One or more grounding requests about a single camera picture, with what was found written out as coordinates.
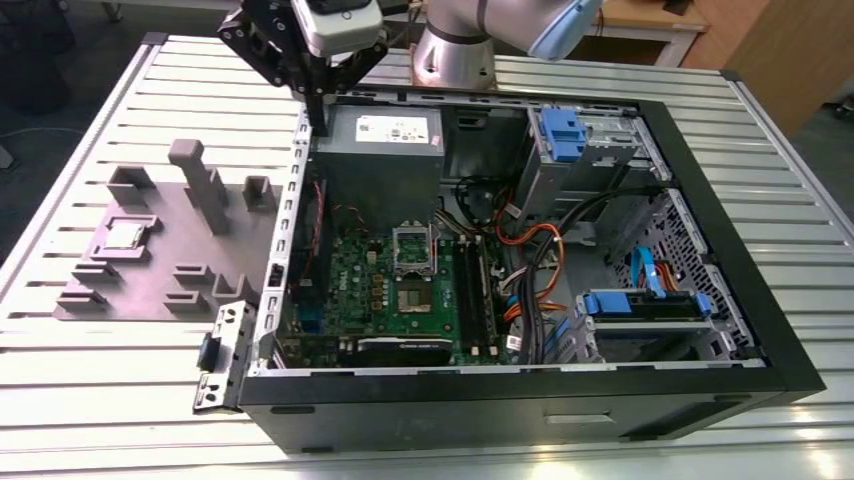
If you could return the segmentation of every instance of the metal table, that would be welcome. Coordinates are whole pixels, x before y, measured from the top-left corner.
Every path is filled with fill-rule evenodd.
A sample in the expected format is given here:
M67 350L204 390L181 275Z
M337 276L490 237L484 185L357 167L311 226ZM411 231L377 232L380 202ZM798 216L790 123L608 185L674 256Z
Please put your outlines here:
M407 83L405 52L368 77ZM285 457L244 416L191 415L207 324L60 322L53 300L111 201L116 165L177 180L199 138L223 180L284 183L299 104L219 40L140 47L0 270L0 471L109 478L744 478L854 471L854 229L738 82L715 72L498 59L503 90L660 100L828 390L668 442Z

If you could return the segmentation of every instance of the black cable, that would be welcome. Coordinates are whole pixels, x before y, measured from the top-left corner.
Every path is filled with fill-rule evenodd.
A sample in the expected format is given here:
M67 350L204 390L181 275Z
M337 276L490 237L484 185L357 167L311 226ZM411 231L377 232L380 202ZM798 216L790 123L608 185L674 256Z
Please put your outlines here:
M604 10L599 7L599 25L596 25L596 36L602 37L604 35Z
M608 200L622 197L622 196L650 196L658 195L667 187L662 185L652 185L646 187L634 187L634 188L623 188L616 190L608 190L602 192L582 203L579 203L570 212L563 216L560 222L558 222L558 231L562 235L570 231L578 220L580 220L584 215L603 202ZM536 253L534 254L534 260L528 264L528 269L524 272L522 277L522 281L519 282L519 302L522 303L522 335L532 336L534 343L538 342L538 339L544 338L544 324L542 321L542 314L539 310L539 304L536 301L536 291L535 291L535 282L536 282L536 266L542 263L548 254L548 249L554 246L554 242L544 242L539 248L536 249ZM530 357L531 363L538 364L543 361L543 349L539 348L534 350Z
M403 27L403 30L400 30L397 32L397 34L393 36L393 38L388 42L388 48L393 47L395 43L397 43L400 41L400 39L403 38L404 35L408 35L409 29L412 28L412 25L415 25L415 21L417 20L417 16L420 14L421 14L421 6L420 5L417 7L415 7L413 9L408 10L405 26Z
M456 206L459 208L468 225L474 230L479 232L484 232L487 228L495 225L492 218L490 218L486 222L480 222L474 212L471 211L471 207L468 203L466 203L466 198L463 197L463 187L468 188L475 186L487 186L491 188L492 193L492 210L496 208L502 208L503 204L499 204L499 200L504 199L504 196L510 194L507 184L512 180L512 177L490 177L484 175L470 175L463 177L456 182L454 186L454 200L456 200ZM499 190L504 188L506 193L499 194Z

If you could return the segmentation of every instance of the cable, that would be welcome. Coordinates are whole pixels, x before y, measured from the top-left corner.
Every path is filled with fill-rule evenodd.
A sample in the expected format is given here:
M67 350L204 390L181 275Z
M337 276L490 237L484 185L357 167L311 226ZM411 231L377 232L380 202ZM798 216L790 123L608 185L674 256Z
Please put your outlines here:
M596 25L596 37L604 35L604 10L599 7L599 24Z
M471 228L466 227L462 223L459 223L459 220L456 220L456 218L454 217L451 212L448 212L447 210L444 210L442 208L438 208L436 211L435 211L433 216L459 235L464 235L467 237L472 237L472 236L475 236L478 234L476 230L472 230Z
M421 3L420 2L412 3L412 8L409 8L409 10L405 12L405 14L407 14L405 25L403 27L403 30L400 30L397 32L397 34L393 36L393 38L388 42L388 47L392 47L400 41L403 36L405 35L407 36L405 48L409 48L409 42L408 42L409 29L415 25L415 21L417 20L417 16L421 14Z
M486 233L486 229L495 225L498 213L503 210L510 203L510 199L512 198L512 190L507 186L512 179L511 177L490 177L484 175L470 175L463 177L456 182L454 186L454 200L456 201L456 206L459 208L460 213L463 214L463 218L471 225L471 228L480 232ZM491 218L486 223L482 223L471 211L471 207L466 203L466 199L463 198L463 187L468 188L468 186L498 186L500 187L492 196L492 212Z
M650 196L656 195L664 190L664 186L654 185L647 187L635 187L635 188L623 188L616 190L608 190L602 192L582 203L579 203L570 212L563 216L560 222L558 222L558 235L562 236L575 225L587 213L596 208L600 204L607 202L608 200L622 197L622 196ZM534 260L530 265L539 265L543 259L546 258L546 254L548 249L551 248L551 242L544 242L534 255ZM522 277L522 281L519 282L519 304L522 305L522 327L523 327L523 339L526 336L534 337L534 344L538 343L538 338L544 337L544 325L542 322L542 314L539 310L539 305L535 300L536 295L534 294L534 284L536 281L536 269L528 268L524 272L524 276ZM543 350L542 348L536 348L536 345L532 345L532 351L530 354L532 363L542 363Z
M323 193L320 192L320 185L317 184L317 182L311 183L315 186L315 194L317 195L317 213L315 214L315 228L312 229L311 234L311 250L308 251L308 260L305 260L305 268L303 269L303 274L299 276L300 280L305 278L305 275L308 275L308 269L311 268L311 261L315 258L315 249L317 248L317 242L320 239L320 226L323 225Z
M76 133L77 135L85 135L83 130L75 130L73 128L63 128L63 127L36 127L36 128L23 128L21 130L15 130L13 132L4 133L0 135L0 138L15 137L16 135L21 135L23 133L33 133L33 132L67 132Z

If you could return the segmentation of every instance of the floor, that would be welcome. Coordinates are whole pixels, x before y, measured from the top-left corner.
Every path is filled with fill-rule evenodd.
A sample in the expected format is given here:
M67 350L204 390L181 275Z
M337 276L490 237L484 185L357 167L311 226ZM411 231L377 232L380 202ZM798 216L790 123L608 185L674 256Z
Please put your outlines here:
M68 106L40 117L19 115L0 106L0 145L16 158L0 170L0 263L9 253L41 199L47 194L80 134L72 131L9 132L51 127L83 132L112 89L124 66L149 31L211 36L221 13L124 6L124 20L107 21L100 5L71 2L67 14L77 47L57 57L57 65L72 89ZM795 146L848 217L854 218L854 120L838 120L819 111L794 138Z

